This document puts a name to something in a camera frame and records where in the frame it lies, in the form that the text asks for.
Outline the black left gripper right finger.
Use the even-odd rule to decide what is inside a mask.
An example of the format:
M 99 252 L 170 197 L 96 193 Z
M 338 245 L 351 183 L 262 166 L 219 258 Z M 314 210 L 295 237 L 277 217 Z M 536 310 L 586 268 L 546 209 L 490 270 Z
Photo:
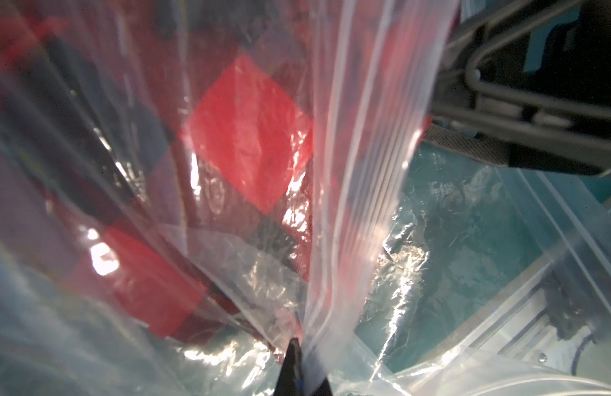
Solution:
M 321 384 L 318 386 L 316 390 L 314 390 L 310 396 L 333 396 L 332 389 L 330 387 L 330 382 L 328 378 L 325 377 Z

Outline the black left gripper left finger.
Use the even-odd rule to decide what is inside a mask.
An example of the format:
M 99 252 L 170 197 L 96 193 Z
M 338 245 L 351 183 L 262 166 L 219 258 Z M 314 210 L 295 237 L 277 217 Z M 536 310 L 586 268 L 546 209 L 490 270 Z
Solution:
M 288 344 L 273 395 L 302 396 L 303 394 L 302 349 L 299 339 L 292 338 Z

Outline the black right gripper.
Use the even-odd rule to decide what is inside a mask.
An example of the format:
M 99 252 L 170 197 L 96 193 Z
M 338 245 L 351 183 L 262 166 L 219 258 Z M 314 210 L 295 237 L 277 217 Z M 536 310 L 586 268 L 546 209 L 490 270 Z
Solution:
M 505 168 L 611 175 L 611 1 L 464 1 L 424 141 Z

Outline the clear plastic vacuum bag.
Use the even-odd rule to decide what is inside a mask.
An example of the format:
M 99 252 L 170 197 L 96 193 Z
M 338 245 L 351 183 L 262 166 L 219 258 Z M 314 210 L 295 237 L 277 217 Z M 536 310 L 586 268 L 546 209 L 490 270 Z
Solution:
M 611 395 L 611 1 L 0 1 L 0 395 Z

